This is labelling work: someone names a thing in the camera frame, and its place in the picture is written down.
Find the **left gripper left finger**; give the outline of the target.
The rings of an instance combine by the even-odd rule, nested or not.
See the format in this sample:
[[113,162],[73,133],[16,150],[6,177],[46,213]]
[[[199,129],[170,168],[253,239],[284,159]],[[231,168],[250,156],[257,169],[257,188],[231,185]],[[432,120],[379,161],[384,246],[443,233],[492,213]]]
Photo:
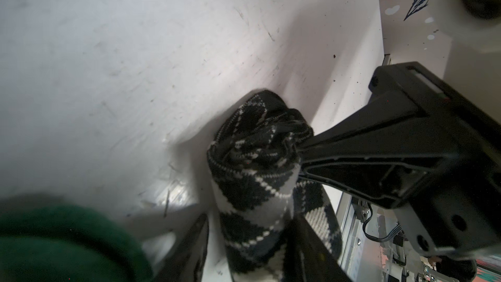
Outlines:
[[201,282],[207,257],[210,223],[200,214],[154,281]]

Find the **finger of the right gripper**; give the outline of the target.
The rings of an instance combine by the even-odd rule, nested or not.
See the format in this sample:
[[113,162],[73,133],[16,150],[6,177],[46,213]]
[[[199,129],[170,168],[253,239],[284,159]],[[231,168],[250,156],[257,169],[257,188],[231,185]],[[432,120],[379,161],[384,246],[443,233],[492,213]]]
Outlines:
[[299,145],[301,176],[393,210],[421,255],[498,255],[500,124],[417,62],[378,67],[369,89]]

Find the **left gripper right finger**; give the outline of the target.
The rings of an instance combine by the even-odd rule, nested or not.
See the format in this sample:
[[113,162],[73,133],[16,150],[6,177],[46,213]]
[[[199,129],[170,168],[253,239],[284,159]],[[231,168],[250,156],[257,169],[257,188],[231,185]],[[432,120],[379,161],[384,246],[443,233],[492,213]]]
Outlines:
[[287,228],[287,238],[286,281],[350,281],[303,216],[294,216]]

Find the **black grey argyle sock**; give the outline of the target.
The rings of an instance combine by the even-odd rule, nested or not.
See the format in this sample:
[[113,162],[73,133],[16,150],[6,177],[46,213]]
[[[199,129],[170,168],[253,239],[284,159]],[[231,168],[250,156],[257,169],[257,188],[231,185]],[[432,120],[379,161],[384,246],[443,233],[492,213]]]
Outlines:
[[297,146],[313,136],[301,113],[260,91],[235,109],[207,150],[233,281],[292,281],[287,227],[301,215],[334,259],[342,251],[323,185],[300,178]]

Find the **blue orange green striped sock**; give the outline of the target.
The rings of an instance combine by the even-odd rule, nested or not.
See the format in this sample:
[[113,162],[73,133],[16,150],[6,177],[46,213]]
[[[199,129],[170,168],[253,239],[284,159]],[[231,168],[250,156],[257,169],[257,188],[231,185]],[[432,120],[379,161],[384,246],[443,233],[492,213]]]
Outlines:
[[153,281],[138,240],[73,204],[1,201],[2,281]]

